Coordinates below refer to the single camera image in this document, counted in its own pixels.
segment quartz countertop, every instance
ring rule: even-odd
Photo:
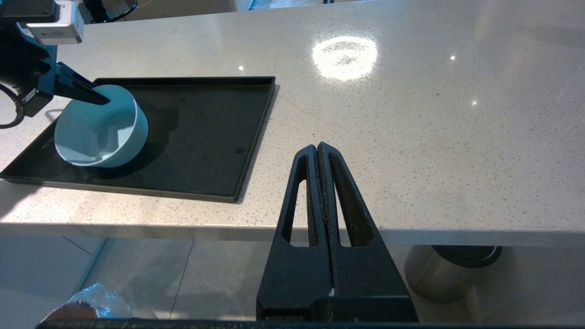
[[[244,196],[0,181],[0,234],[270,240],[296,151],[325,141],[389,244],[584,246],[584,16],[582,1],[397,0],[87,25],[58,60],[90,80],[276,76]],[[0,168],[66,103],[0,131]]]

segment light blue bowl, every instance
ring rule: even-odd
[[[118,85],[100,85],[94,90],[110,102],[69,102],[55,127],[55,148],[75,166],[118,167],[140,152],[148,136],[148,122],[128,90]]]

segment black cable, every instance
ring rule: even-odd
[[[0,90],[2,90],[6,95],[8,95],[10,99],[12,99],[16,107],[16,118],[14,119],[14,121],[6,125],[0,125],[0,129],[12,128],[21,123],[25,119],[25,106],[24,104],[22,104],[21,101],[18,100],[18,96],[12,90],[8,89],[7,86],[0,84]]]
[[[104,21],[104,23],[111,23],[111,22],[115,22],[115,21],[117,21],[117,20],[119,20],[119,19],[122,19],[122,18],[124,18],[124,17],[126,17],[126,16],[130,15],[130,13],[131,13],[131,12],[133,12],[133,11],[134,11],[134,9],[136,9],[136,6],[137,6],[137,5],[138,5],[138,1],[134,1],[134,4],[132,5],[132,7],[130,7],[130,9],[128,9],[128,11],[127,11],[127,12],[125,12],[125,13],[122,13],[122,14],[120,14],[120,15],[118,15],[118,16],[116,16],[116,17],[114,17],[114,18],[110,18],[110,19],[108,19],[108,20],[105,20],[105,21]]]

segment black tray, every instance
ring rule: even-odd
[[[12,183],[234,203],[274,93],[274,77],[99,78],[136,98],[143,149],[111,169],[59,157],[55,120],[0,174]]]

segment trash can lid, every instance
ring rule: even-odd
[[[502,253],[500,246],[432,246],[445,260],[464,268],[483,268],[494,263]]]

